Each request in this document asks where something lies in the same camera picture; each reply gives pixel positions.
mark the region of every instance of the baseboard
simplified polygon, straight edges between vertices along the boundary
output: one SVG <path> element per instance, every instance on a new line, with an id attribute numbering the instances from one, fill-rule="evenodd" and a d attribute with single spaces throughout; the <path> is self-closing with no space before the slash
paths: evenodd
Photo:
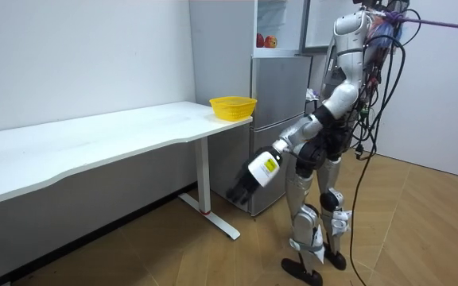
<path id="1" fill-rule="evenodd" d="M 100 227 L 99 229 L 90 232 L 89 234 L 84 235 L 81 238 L 76 239 L 73 242 L 69 242 L 66 245 L 61 246 L 59 249 L 53 250 L 50 253 L 45 254 L 42 257 L 31 261 L 30 263 L 23 265 L 12 272 L 8 272 L 7 274 L 0 276 L 0 286 L 4 285 L 6 282 L 14 282 L 16 280 L 21 279 L 22 277 L 29 275 L 30 273 L 46 266 L 47 264 L 62 258 L 63 256 L 77 250 L 86 244 L 93 242 L 94 240 L 101 238 L 102 236 L 109 234 L 111 231 L 117 230 L 119 227 L 126 225 L 128 222 L 135 220 L 136 218 L 140 218 L 143 215 L 155 210 L 164 204 L 172 201 L 173 199 L 177 198 L 178 195 L 183 194 L 187 191 L 191 191 L 192 189 L 197 187 L 197 182 L 189 184 L 186 187 L 181 188 L 180 190 L 175 191 L 174 193 L 167 195 L 149 205 L 146 205 L 130 214 L 125 215 L 122 218 L 116 219 L 115 221 L 106 224 L 105 226 Z"/>

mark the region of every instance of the robot elbow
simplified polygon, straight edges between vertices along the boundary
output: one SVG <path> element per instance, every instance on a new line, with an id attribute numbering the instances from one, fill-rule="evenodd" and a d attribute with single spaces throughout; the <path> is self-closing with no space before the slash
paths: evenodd
<path id="1" fill-rule="evenodd" d="M 350 83 L 340 84 L 329 99 L 324 102 L 335 119 L 342 118 L 358 99 L 358 88 Z"/>

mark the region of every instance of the yellow label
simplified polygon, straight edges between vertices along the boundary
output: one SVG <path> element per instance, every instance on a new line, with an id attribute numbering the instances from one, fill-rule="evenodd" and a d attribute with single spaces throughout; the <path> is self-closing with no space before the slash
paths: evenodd
<path id="1" fill-rule="evenodd" d="M 273 172 L 274 169 L 277 167 L 273 159 L 268 159 L 268 161 L 264 165 L 270 172 Z"/>

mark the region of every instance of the table leg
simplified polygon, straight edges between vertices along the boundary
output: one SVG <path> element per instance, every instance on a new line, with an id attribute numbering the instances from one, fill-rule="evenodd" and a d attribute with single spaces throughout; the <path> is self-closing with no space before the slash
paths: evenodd
<path id="1" fill-rule="evenodd" d="M 208 162 L 208 139 L 201 138 L 196 144 L 196 165 L 197 165 L 197 188 L 199 190 L 199 202 L 187 194 L 181 194 L 183 199 L 190 206 L 199 211 L 205 218 L 209 219 L 218 226 L 228 237 L 235 240 L 239 237 L 239 232 L 227 222 L 223 221 L 218 215 L 212 213 L 210 204 L 210 173 Z"/>

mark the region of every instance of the black robot foot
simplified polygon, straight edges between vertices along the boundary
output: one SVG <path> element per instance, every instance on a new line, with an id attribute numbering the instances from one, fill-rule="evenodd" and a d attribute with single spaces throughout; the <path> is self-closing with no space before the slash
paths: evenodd
<path id="1" fill-rule="evenodd" d="M 336 269 L 346 270 L 346 258 L 344 258 L 344 256 L 340 252 L 334 254 L 330 250 L 330 245 L 328 245 L 327 243 L 324 243 L 324 257 L 328 259 L 333 264 L 333 266 L 335 266 Z"/>
<path id="2" fill-rule="evenodd" d="M 323 277 L 321 277 L 321 275 L 315 270 L 312 271 L 312 275 L 309 275 L 305 271 L 303 265 L 299 262 L 292 261 L 288 258 L 284 258 L 282 259 L 281 266 L 282 269 L 284 269 L 291 276 L 293 276 L 296 279 L 302 280 L 310 286 L 323 286 Z"/>

